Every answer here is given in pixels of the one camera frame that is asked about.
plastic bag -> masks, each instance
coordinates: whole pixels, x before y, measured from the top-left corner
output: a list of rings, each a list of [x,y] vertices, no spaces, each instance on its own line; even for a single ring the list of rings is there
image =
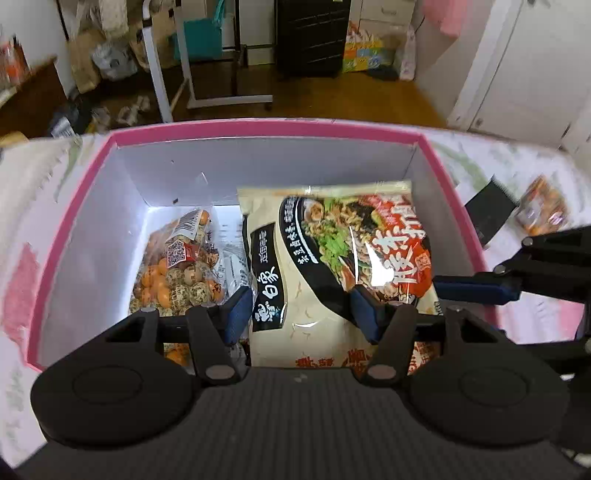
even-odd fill
[[[515,218],[528,235],[544,235],[566,226],[568,215],[563,195],[539,176],[521,198]]]
[[[258,289],[253,366],[363,371],[375,347],[350,322],[346,292],[356,284],[380,301],[440,313],[410,193],[407,181],[238,191]],[[431,357],[429,345],[420,347],[416,366]]]
[[[191,306],[222,303],[223,258],[214,242],[212,224],[217,225],[213,208],[197,208],[150,235],[130,313],[151,306],[161,317],[170,317],[184,315]],[[191,365],[186,344],[165,343],[164,356],[184,367]]]
[[[92,52],[92,61],[100,75],[108,80],[122,80],[138,71],[129,45],[123,41],[108,41],[98,45]]]
[[[394,69],[398,73],[400,80],[413,80],[414,70],[416,68],[417,41],[414,35],[414,29],[409,25],[407,30],[406,42],[399,46],[394,54]]]

marbled egg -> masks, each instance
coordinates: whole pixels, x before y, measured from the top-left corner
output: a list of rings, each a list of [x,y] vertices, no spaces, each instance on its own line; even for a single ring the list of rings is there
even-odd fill
[[[183,271],[180,268],[169,268],[166,272],[166,283],[173,288],[184,281]]]
[[[135,313],[142,307],[142,303],[138,299],[131,299],[129,302],[129,313]]]
[[[189,287],[191,304],[201,305],[209,301],[209,287],[205,282],[197,282]]]
[[[162,307],[160,305],[158,305],[158,311],[160,312],[161,317],[171,317],[174,315],[174,312],[172,309],[168,309],[168,308]]]
[[[180,310],[190,303],[189,288],[186,285],[176,285],[170,289],[170,307],[173,310]]]

instant noodle package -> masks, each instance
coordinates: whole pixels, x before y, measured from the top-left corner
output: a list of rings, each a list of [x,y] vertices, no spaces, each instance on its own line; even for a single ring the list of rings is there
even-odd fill
[[[362,371],[375,347],[350,322],[347,292],[357,284],[379,301],[440,313],[409,181],[242,189],[238,196],[257,290],[253,366]],[[411,369],[435,353],[416,344]]]

wall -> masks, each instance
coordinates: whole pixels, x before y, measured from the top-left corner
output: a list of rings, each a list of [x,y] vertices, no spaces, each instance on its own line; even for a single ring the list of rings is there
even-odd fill
[[[4,39],[16,34],[30,66],[57,55],[57,74],[70,92],[75,84],[55,0],[0,0],[0,24]]]
[[[413,25],[423,18],[417,2]],[[468,0],[466,19],[459,38],[439,33],[425,20],[417,33],[417,84],[439,115],[447,119],[466,81],[495,0]]]

white metal frame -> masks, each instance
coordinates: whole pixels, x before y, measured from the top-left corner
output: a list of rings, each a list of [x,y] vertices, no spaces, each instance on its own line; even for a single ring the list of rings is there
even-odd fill
[[[183,82],[174,94],[173,101],[168,102],[168,95],[166,93],[166,86],[164,85],[164,78],[162,76],[162,68],[160,66],[160,59],[158,58],[158,50],[154,44],[154,32],[152,31],[150,14],[150,0],[144,0],[142,7],[142,17],[144,25],[142,28],[142,35],[148,57],[148,64],[150,65],[150,73],[152,75],[152,82],[154,84],[154,92],[156,93],[156,100],[158,100],[158,107],[160,115],[164,123],[174,122],[173,110],[176,107],[178,99],[183,93],[184,88],[189,86],[189,102],[187,108],[202,108],[207,106],[218,105],[241,105],[244,103],[272,103],[273,95],[243,95],[243,96],[228,96],[219,98],[208,98],[197,100],[195,98],[195,91],[193,86],[193,77],[191,76],[191,67],[189,63],[189,54],[187,52],[187,40],[184,34],[184,20],[183,7],[180,1],[175,2],[174,7],[174,23],[177,29],[178,50],[181,57],[181,66],[183,68]]]

